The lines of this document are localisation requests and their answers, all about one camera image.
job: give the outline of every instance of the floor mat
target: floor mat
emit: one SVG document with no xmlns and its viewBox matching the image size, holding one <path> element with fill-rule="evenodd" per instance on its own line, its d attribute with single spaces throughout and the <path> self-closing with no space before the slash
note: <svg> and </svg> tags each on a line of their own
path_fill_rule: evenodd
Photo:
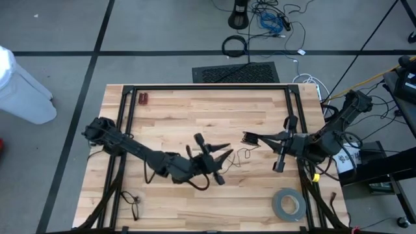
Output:
<svg viewBox="0 0 416 234">
<path fill-rule="evenodd" d="M 274 62 L 252 62 L 192 69 L 194 83 L 280 83 Z"/>
</svg>

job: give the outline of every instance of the gray floor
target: gray floor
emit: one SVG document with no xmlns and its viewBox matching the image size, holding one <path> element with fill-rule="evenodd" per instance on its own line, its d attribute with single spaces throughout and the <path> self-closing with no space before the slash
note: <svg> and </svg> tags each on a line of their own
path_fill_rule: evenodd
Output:
<svg viewBox="0 0 416 234">
<path fill-rule="evenodd" d="M 221 8 L 231 7 L 231 1 L 216 2 Z M 304 6 L 306 0 L 291 2 Z M 305 50 L 358 50 L 393 2 L 316 0 L 305 14 L 294 13 L 290 20 L 304 25 Z M 0 45 L 13 51 L 92 51 L 107 4 L 107 0 L 0 1 Z M 219 50 L 225 37 L 235 34 L 226 23 L 228 16 L 215 9 L 210 0 L 116 0 L 101 50 Z M 365 49 L 415 49 L 416 44 L 407 43 L 412 30 L 399 3 Z M 262 32 L 252 26 L 251 33 Z M 297 49 L 302 35 L 295 25 L 288 49 Z M 284 44 L 285 39 L 259 39 L 252 42 L 252 49 L 283 49 Z M 310 73 L 333 88 L 354 56 L 294 58 L 299 61 L 300 73 Z M 395 66 L 397 58 L 359 57 L 335 93 Z M 36 231 L 90 57 L 18 57 L 17 61 L 53 93 L 58 116 L 45 125 L 33 125 L 0 112 L 0 137 L 6 141 L 6 151 L 0 155 L 0 233 L 10 234 Z M 252 61 L 274 61 L 283 83 L 296 75 L 296 64 L 284 56 L 253 56 Z M 71 228 L 89 152 L 80 132 L 98 115 L 106 84 L 191 83 L 193 67 L 245 62 L 246 57 L 225 56 L 99 57 L 47 230 Z M 391 99 L 383 88 L 373 94 Z M 333 103 L 340 107 L 342 101 Z M 384 109 L 377 106 L 371 114 L 381 114 Z M 363 137 L 387 122 L 365 120 L 350 130 Z M 401 123 L 392 123 L 368 140 L 381 140 L 387 150 L 415 145 L 413 135 Z M 409 198 L 416 197 L 414 180 L 402 184 Z M 344 188 L 344 196 L 353 226 L 404 215 L 395 196 L 371 196 L 363 186 Z M 368 230 L 415 233 L 416 227 L 401 229 L 391 219 Z"/>
</svg>

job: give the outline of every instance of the blue cable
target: blue cable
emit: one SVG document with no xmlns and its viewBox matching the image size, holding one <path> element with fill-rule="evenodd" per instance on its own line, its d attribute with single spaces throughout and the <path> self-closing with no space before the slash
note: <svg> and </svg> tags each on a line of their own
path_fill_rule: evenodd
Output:
<svg viewBox="0 0 416 234">
<path fill-rule="evenodd" d="M 273 34 L 279 34 L 283 30 L 281 18 L 267 12 L 260 14 L 260 25 L 262 29 L 268 29 Z"/>
</svg>

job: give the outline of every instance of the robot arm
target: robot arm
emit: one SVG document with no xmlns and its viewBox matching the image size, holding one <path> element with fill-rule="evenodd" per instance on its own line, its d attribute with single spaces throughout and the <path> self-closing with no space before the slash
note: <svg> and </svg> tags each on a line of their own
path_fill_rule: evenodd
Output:
<svg viewBox="0 0 416 234">
<path fill-rule="evenodd" d="M 97 145 L 103 146 L 103 150 L 109 154 L 121 155 L 123 152 L 129 152 L 134 156 L 142 159 L 149 165 L 155 173 L 162 177 L 172 176 L 173 183 L 190 183 L 193 187 L 200 190 L 206 190 L 208 187 L 196 187 L 190 179 L 194 176 L 213 174 L 215 181 L 219 185 L 225 183 L 218 171 L 221 170 L 223 162 L 233 151 L 226 151 L 216 159 L 210 155 L 212 152 L 221 150 L 229 144 L 212 146 L 205 144 L 201 134 L 194 135 L 195 141 L 202 149 L 202 153 L 193 157 L 190 154 L 190 148 L 187 146 L 189 159 L 186 159 L 178 153 L 153 151 L 143 144 L 133 140 L 129 136 L 121 133 L 112 120 L 104 117 L 95 118 L 94 121 L 86 126 L 85 132 L 82 133 L 85 138 Z"/>
<path fill-rule="evenodd" d="M 316 164 L 325 160 L 326 157 L 337 154 L 342 146 L 343 140 L 349 141 L 345 129 L 362 112 L 372 109 L 372 99 L 360 91 L 349 91 L 341 111 L 332 116 L 330 121 L 319 131 L 313 134 L 294 133 L 298 118 L 290 116 L 286 118 L 285 131 L 276 135 L 258 135 L 244 132 L 242 140 L 246 144 L 257 144 L 261 140 L 272 148 L 274 153 L 280 154 L 279 160 L 275 163 L 274 170 L 283 171 L 285 154 L 293 157 L 306 158 Z"/>
</svg>

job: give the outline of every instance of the wooden table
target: wooden table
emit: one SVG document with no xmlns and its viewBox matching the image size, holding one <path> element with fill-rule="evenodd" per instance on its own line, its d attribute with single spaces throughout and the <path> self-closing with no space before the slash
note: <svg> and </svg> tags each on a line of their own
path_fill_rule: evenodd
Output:
<svg viewBox="0 0 416 234">
<path fill-rule="evenodd" d="M 122 88 L 122 84 L 107 86 L 100 116 L 114 121 L 117 119 Z M 299 88 L 307 129 L 315 132 L 324 125 L 316 89 L 312 84 L 300 84 Z M 135 102 L 137 107 L 131 132 L 135 140 L 153 150 L 174 151 L 184 156 L 187 144 L 194 155 L 198 153 L 199 148 L 193 139 L 195 133 L 202 133 L 205 141 L 211 144 L 231 143 L 230 148 L 236 152 L 247 147 L 241 144 L 243 131 L 278 133 L 283 130 L 283 121 L 288 115 L 285 96 L 280 90 L 146 92 L 149 96 L 147 105 Z M 296 110 L 294 98 L 292 104 Z M 129 226 L 131 231 L 298 231 L 299 226 L 307 226 L 305 218 L 299 222 L 285 222 L 276 217 L 271 208 L 271 197 L 279 189 L 289 187 L 301 191 L 295 159 L 286 156 L 285 171 L 279 174 L 272 171 L 276 158 L 277 155 L 263 145 L 253 150 L 249 159 L 241 155 L 241 167 L 231 166 L 224 174 L 225 185 L 218 186 L 212 179 L 208 190 L 198 191 L 188 184 L 175 185 L 170 178 L 157 176 L 151 184 L 146 184 L 143 162 L 133 155 L 127 155 L 123 190 L 140 196 L 140 220 L 134 221 L 131 206 L 120 200 L 116 229 Z M 85 221 L 101 199 L 108 161 L 109 156 L 104 152 L 95 154 L 88 161 L 74 227 Z M 336 175 L 334 164 L 329 173 Z M 202 176 L 195 177 L 193 181 L 201 186 L 205 184 Z M 333 203 L 335 210 L 340 220 L 348 225 L 340 184 L 322 176 L 319 185 L 321 195 L 328 204 L 331 193 L 337 193 Z M 111 205 L 112 201 L 107 207 L 105 226 L 109 223 Z M 311 205 L 315 226 L 319 226 L 312 197 Z M 287 210 L 293 209 L 290 200 L 284 201 L 283 206 Z"/>
</svg>

